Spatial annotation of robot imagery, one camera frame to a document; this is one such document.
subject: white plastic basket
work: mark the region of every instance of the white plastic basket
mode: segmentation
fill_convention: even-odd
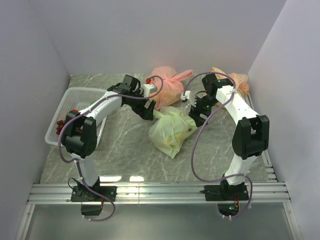
[[[100,88],[89,87],[71,87],[67,91],[65,91],[62,100],[57,110],[55,111],[50,126],[45,134],[44,139],[46,143],[58,146],[59,135],[57,134],[57,122],[60,120],[66,120],[67,113],[73,109],[80,111],[89,107],[92,102],[99,100],[106,91],[107,90]],[[96,128],[97,146],[99,144],[105,122],[106,119],[103,119],[103,121]]]

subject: white robotic arm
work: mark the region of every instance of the white robotic arm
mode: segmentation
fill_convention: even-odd
[[[200,98],[191,91],[186,91],[181,96],[182,101],[190,101],[189,116],[195,120],[197,127],[205,122],[201,115],[208,117],[211,114],[211,107],[217,102],[226,103],[234,91],[229,79],[218,80],[215,74],[207,74],[202,83],[206,96]],[[237,186],[245,181],[243,175],[248,173],[252,163],[268,148],[269,119],[250,108],[238,92],[234,93],[233,99],[225,105],[225,108],[233,118],[236,130],[232,139],[234,156],[224,176],[242,174],[226,179],[228,185]]]
[[[132,110],[139,114],[143,119],[153,119],[153,109],[155,102],[151,102],[148,108],[146,104],[147,99],[128,99],[121,96],[112,95],[127,95],[132,97],[148,97],[150,94],[157,91],[157,87],[153,84],[143,84],[140,89],[140,81],[134,77],[126,75],[122,83],[112,86],[105,92],[105,94],[95,103],[89,107],[79,111],[70,111],[66,117],[66,122],[75,118],[76,116],[86,113],[88,114],[74,121],[63,133],[62,144],[71,154],[72,158],[79,161],[82,177],[85,179],[89,187],[94,186],[99,175],[97,174],[94,163],[94,150],[97,145],[96,129],[100,122],[106,118],[111,112],[120,108],[123,104],[132,107]],[[96,108],[92,109],[95,104],[102,102]]]

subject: gray marble table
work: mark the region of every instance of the gray marble table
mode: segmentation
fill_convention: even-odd
[[[69,87],[107,89],[122,82],[125,74],[76,74],[71,77]],[[150,74],[131,74],[144,81]],[[201,78],[190,84],[190,90],[203,90]],[[188,111],[186,102],[176,102],[176,108]],[[190,156],[197,131],[187,138],[180,152],[171,158],[157,149],[149,140],[148,131],[156,122],[146,121],[124,105],[112,112],[106,119],[100,143],[94,152],[98,174],[104,182],[170,182],[196,181],[190,167]],[[225,109],[220,110],[203,131],[197,145],[195,169],[205,179],[220,178],[229,168],[233,158],[231,146],[235,123]],[[70,158],[63,148],[64,155]],[[255,182],[268,180],[263,159],[259,157],[252,165],[249,175]],[[51,146],[41,177],[41,183],[66,183],[77,177],[73,163],[64,163],[58,148]]]

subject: black mounting bracket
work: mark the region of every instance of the black mounting bracket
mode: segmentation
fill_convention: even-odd
[[[227,180],[222,180],[220,185],[205,185],[200,193],[205,194],[206,202],[233,201],[233,203],[218,203],[219,212],[225,216],[235,216],[239,213],[239,201],[249,200],[245,183],[229,185]]]
[[[65,122],[78,116],[80,113],[70,111]],[[75,153],[81,158],[91,155],[97,146],[97,124],[93,117],[82,116],[73,121],[64,131],[61,143],[68,153]]]
[[[141,82],[137,78],[129,75],[124,76],[123,82],[113,85],[107,90],[132,97],[142,98],[144,96],[144,93],[141,91]],[[153,120],[156,101],[152,100],[146,108],[145,105],[147,102],[147,99],[122,98],[122,105],[129,105],[132,110],[144,120]]]
[[[205,75],[202,79],[202,85],[207,95],[204,97],[195,96],[196,105],[191,106],[189,112],[189,117],[195,121],[197,127],[202,126],[206,121],[201,115],[209,117],[211,108],[218,102],[216,99],[218,89],[234,84],[228,78],[218,80],[216,75],[212,73]]]
[[[245,183],[229,185],[227,180],[220,182],[220,185],[205,185],[200,193],[205,194],[205,201],[234,201],[239,197],[239,201],[249,200],[247,186]]]
[[[232,139],[232,148],[243,160],[260,156],[269,146],[270,121],[266,115],[239,120]]]
[[[101,201],[101,205],[90,205],[83,204],[81,205],[81,213],[84,216],[98,216],[102,211],[103,206],[103,198],[93,194],[90,192],[84,185],[80,182],[76,182],[77,185],[73,187],[71,194],[71,202],[99,202]],[[100,180],[98,179],[96,183],[90,187],[93,191],[107,197],[112,202],[116,200],[117,195],[117,187],[116,186],[100,186]]]

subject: white wall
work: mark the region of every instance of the white wall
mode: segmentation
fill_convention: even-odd
[[[249,71],[257,110],[270,118],[269,153],[304,239],[320,237],[320,2],[288,0]]]
[[[70,74],[246,74],[285,1],[30,0]]]
[[[27,0],[0,1],[0,239],[14,239],[69,76]]]

